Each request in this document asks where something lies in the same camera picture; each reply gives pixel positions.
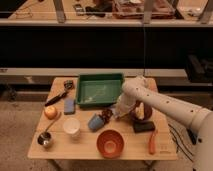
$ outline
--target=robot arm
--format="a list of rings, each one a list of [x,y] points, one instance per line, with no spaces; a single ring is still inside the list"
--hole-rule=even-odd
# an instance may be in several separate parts
[[[178,100],[146,88],[146,79],[138,76],[126,81],[116,104],[116,115],[129,113],[136,101],[144,102],[198,134],[194,170],[213,170],[213,112],[201,106]]]

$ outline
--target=wooden table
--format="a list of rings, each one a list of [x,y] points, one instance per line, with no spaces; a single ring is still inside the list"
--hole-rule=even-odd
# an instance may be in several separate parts
[[[63,82],[65,80],[72,79],[75,87],[77,85],[77,77],[59,77],[56,78],[52,84],[51,91],[48,99],[54,97],[63,90]],[[149,78],[149,88],[157,91],[156,83],[154,79]],[[71,90],[68,96],[75,98],[76,89]],[[64,108],[64,100],[60,100],[54,106],[58,111],[62,111]],[[96,148],[96,140],[98,135],[107,129],[114,129],[118,131],[124,139],[124,150],[119,160],[175,160],[177,159],[176,149],[172,141],[167,120],[165,115],[157,110],[153,109],[153,115],[150,120],[155,123],[158,129],[156,136],[156,154],[150,155],[148,152],[148,141],[151,132],[135,134],[127,117],[116,121],[111,118],[110,123],[105,125],[102,129],[95,133],[92,133],[87,123],[91,119],[94,113],[101,113],[101,109],[89,109],[82,110],[76,106],[76,113],[74,115],[64,115],[49,129],[54,144],[50,149],[44,149],[37,143],[37,138],[41,132],[50,124],[44,114],[42,113],[38,126],[35,130],[35,135],[32,139],[28,157],[30,159],[92,159],[92,160],[104,160],[99,151]],[[70,117],[77,118],[81,123],[81,134],[77,140],[72,140],[62,128],[63,123]]]
[[[207,0],[179,0],[178,3],[178,10],[183,15],[184,20],[197,20],[196,17],[190,17],[185,12],[185,9],[191,9],[195,7],[204,8]],[[76,3],[80,3],[83,8],[86,6],[95,6],[92,0],[62,0],[64,12],[66,15],[67,20],[86,20],[86,19],[107,19],[105,18],[99,18],[99,17],[89,17],[87,15],[84,16],[77,16],[75,13],[75,10],[73,8],[73,5]],[[38,0],[27,0],[16,12],[14,12],[13,15],[9,17],[9,19],[18,19],[18,20],[57,20],[56,17],[56,11],[55,6],[53,3],[53,0],[44,0],[43,2],[38,2]]]

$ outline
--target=black object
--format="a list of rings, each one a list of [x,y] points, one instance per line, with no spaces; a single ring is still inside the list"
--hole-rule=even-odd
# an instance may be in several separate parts
[[[76,15],[81,16],[81,15],[85,14],[84,13],[84,8],[82,7],[81,4],[75,4],[75,5],[73,5],[73,8],[74,8],[74,10],[76,12]]]
[[[212,83],[213,82],[213,61],[196,55],[189,55],[186,65],[186,73],[191,82]]]
[[[8,18],[27,0],[0,0],[0,18]]]
[[[109,2],[96,5],[95,7],[87,6],[85,8],[87,15],[96,15],[99,17],[104,17],[105,12],[112,12],[112,4]]]
[[[52,99],[48,100],[46,103],[45,103],[45,106],[50,106],[56,102],[58,102],[61,98],[65,97],[67,95],[68,91],[63,91],[62,93],[60,93],[59,95],[53,97]]]
[[[56,102],[58,102],[61,98],[65,97],[68,93],[69,89],[74,88],[74,83],[72,80],[66,80],[64,81],[64,91],[58,94],[57,96],[53,97],[52,99],[48,100],[45,103],[45,106],[50,106]]]
[[[154,131],[155,125],[152,121],[146,121],[143,123],[134,122],[133,129],[135,133]]]
[[[193,145],[196,145],[196,139],[197,139],[197,135],[195,135],[192,131],[190,131],[189,129],[187,129],[187,133],[188,136],[192,142]]]

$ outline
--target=small pot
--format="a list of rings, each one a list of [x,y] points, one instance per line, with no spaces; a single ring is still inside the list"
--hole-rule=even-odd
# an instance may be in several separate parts
[[[49,132],[42,132],[39,135],[37,141],[38,141],[38,144],[42,145],[44,148],[49,148],[53,144],[53,140]]]

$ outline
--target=white cup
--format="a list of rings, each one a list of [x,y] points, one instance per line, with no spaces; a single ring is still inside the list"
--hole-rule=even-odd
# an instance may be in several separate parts
[[[80,122],[76,118],[69,118],[63,124],[64,132],[69,134],[72,138],[77,138],[80,134]]]

